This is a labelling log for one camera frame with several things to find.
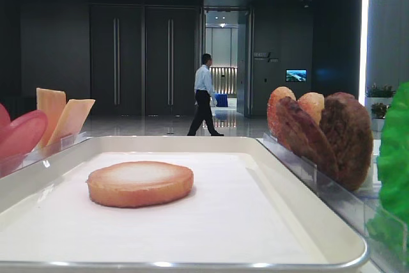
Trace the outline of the bread slice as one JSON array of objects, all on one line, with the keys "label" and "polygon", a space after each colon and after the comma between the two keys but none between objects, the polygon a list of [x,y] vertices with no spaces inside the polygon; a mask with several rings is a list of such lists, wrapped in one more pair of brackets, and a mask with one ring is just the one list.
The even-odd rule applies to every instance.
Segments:
[{"label": "bread slice", "polygon": [[194,173],[165,162],[122,162],[93,171],[86,183],[89,198],[99,205],[138,208],[184,198],[191,192]]}]

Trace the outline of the right cheese slice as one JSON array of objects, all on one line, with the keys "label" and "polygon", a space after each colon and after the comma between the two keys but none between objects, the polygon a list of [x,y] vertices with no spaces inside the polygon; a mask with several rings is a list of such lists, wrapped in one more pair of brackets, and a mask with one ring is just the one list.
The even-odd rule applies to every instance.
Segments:
[{"label": "right cheese slice", "polygon": [[77,135],[81,131],[94,103],[94,99],[70,99],[61,113],[47,146],[60,141],[64,137]]}]

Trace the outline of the cheese slice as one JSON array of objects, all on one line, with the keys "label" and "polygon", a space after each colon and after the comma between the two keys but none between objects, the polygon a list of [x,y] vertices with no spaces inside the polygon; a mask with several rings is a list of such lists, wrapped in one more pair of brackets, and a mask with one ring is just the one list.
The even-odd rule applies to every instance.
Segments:
[{"label": "cheese slice", "polygon": [[64,91],[37,88],[36,106],[47,116],[47,128],[42,136],[37,148],[44,148],[54,132],[63,109],[66,105],[66,93]]},{"label": "cheese slice", "polygon": [[94,103],[94,99],[70,99],[61,113],[47,146],[60,141],[64,137],[77,135],[81,131]]}]

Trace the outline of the right meat patty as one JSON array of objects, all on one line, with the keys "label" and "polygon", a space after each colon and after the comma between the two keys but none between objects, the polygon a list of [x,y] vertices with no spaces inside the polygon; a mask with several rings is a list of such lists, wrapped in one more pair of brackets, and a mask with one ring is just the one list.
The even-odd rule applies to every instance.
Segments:
[{"label": "right meat patty", "polygon": [[335,154],[337,182],[349,191],[356,191],[367,178],[373,152],[368,111],[349,93],[331,94],[324,99],[320,128]]}]

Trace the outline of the tomato slice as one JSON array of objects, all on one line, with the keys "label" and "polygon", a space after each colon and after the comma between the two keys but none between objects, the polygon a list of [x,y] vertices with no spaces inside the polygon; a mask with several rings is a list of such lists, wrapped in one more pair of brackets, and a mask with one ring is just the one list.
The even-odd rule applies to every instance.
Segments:
[{"label": "tomato slice", "polygon": [[10,115],[3,104],[0,105],[0,110],[1,110],[1,137],[0,137],[0,140],[1,140],[1,144],[3,144],[10,136],[12,130],[10,126],[11,124]]},{"label": "tomato slice", "polygon": [[1,160],[29,153],[43,137],[47,125],[47,115],[34,110],[1,128]]}]

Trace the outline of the left tomato slice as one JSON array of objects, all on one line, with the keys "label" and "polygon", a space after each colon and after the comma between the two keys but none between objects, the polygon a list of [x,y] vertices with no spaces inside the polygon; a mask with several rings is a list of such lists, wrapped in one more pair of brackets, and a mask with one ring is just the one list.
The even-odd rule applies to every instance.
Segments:
[{"label": "left tomato slice", "polygon": [[1,140],[1,144],[3,144],[10,136],[12,130],[10,126],[11,124],[10,115],[3,104],[0,105],[0,110],[1,110],[1,137],[0,137],[0,140]]}]

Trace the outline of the green lettuce leaf in rack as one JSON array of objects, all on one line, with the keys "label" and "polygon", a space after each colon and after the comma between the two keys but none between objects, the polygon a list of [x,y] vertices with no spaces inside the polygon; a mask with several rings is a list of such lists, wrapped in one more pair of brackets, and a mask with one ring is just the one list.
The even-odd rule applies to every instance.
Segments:
[{"label": "green lettuce leaf in rack", "polygon": [[408,225],[408,83],[401,84],[389,107],[377,158],[382,209],[368,224],[368,232],[394,246],[403,243]]}]

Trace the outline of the walking man white shirt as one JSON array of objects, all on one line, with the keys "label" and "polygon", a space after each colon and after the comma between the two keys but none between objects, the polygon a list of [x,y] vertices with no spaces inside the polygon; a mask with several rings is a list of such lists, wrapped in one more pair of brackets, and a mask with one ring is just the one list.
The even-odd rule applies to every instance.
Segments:
[{"label": "walking man white shirt", "polygon": [[205,121],[207,129],[211,136],[224,136],[215,130],[213,124],[212,110],[210,107],[210,100],[217,103],[215,99],[215,92],[212,83],[212,77],[210,73],[210,67],[212,65],[212,57],[210,54],[202,55],[202,64],[196,70],[195,74],[195,100],[197,109],[194,115],[194,119],[190,125],[188,136],[195,136],[197,130]]}]

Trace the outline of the left bun slice far rack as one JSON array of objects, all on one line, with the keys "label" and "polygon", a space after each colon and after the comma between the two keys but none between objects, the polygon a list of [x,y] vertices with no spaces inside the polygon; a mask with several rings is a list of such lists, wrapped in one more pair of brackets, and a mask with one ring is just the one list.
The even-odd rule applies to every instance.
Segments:
[{"label": "left bun slice far rack", "polygon": [[295,99],[292,90],[285,86],[280,86],[271,92],[266,108],[267,120],[271,134],[277,138],[279,144],[290,150],[291,147],[281,132],[282,126],[287,124],[289,117],[283,112],[280,113],[281,117],[277,115],[277,105],[279,104],[280,99],[284,97],[289,97],[293,100]]}]

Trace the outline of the bun slice rack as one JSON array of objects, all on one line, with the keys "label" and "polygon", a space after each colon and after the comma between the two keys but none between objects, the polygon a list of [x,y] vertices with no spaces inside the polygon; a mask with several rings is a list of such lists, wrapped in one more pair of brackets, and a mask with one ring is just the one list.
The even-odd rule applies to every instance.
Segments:
[{"label": "bun slice rack", "polygon": [[325,107],[325,98],[321,93],[308,92],[297,100],[299,106],[311,116],[317,125],[320,124],[321,112]]},{"label": "bun slice rack", "polygon": [[271,92],[266,108],[267,120],[271,134],[277,138],[279,144],[290,150],[291,147],[281,132],[282,126],[287,124],[289,117],[283,112],[280,113],[281,117],[277,115],[277,105],[279,104],[280,99],[284,97],[289,97],[293,100],[295,99],[292,90],[285,86],[280,86]]}]

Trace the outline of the white rectangular tray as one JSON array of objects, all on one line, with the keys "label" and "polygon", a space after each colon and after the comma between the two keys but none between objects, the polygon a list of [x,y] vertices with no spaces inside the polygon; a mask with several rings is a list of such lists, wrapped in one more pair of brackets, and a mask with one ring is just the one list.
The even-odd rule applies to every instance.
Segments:
[{"label": "white rectangular tray", "polygon": [[[100,168],[190,168],[192,192],[145,208],[88,196]],[[259,141],[87,139],[1,179],[2,272],[358,272],[365,239]]]}]

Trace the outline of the right bun slice far rack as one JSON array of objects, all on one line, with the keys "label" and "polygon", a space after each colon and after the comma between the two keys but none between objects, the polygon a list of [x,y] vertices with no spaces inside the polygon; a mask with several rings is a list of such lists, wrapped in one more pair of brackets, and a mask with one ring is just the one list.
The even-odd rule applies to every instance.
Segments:
[{"label": "right bun slice far rack", "polygon": [[299,106],[311,116],[317,125],[320,124],[321,112],[325,107],[325,98],[321,93],[308,92],[297,100]]}]

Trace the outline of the potted plant lower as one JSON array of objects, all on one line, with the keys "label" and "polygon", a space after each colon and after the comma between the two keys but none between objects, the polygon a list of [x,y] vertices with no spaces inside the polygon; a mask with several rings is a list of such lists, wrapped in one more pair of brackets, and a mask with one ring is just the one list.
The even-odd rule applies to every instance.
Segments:
[{"label": "potted plant lower", "polygon": [[378,102],[371,105],[371,114],[374,119],[384,119],[387,113],[388,105]]}]

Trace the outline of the potted plant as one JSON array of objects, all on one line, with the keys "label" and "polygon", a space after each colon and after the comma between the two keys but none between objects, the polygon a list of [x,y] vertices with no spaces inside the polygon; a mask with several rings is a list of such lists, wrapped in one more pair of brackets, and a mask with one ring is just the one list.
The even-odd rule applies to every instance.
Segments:
[{"label": "potted plant", "polygon": [[374,119],[384,119],[387,113],[388,105],[378,102],[371,105],[371,114]]},{"label": "potted plant", "polygon": [[391,85],[385,84],[383,86],[377,86],[373,83],[371,86],[367,87],[366,97],[375,98],[392,98],[395,95],[395,90],[393,90]]}]

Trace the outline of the potted plant upper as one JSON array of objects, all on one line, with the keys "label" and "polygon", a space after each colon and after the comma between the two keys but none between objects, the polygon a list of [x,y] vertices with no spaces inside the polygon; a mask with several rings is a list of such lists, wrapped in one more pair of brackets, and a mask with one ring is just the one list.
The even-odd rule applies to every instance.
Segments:
[{"label": "potted plant upper", "polygon": [[395,90],[393,90],[391,85],[385,84],[383,86],[377,86],[373,83],[371,86],[367,87],[366,97],[375,98],[392,98],[395,95]]}]

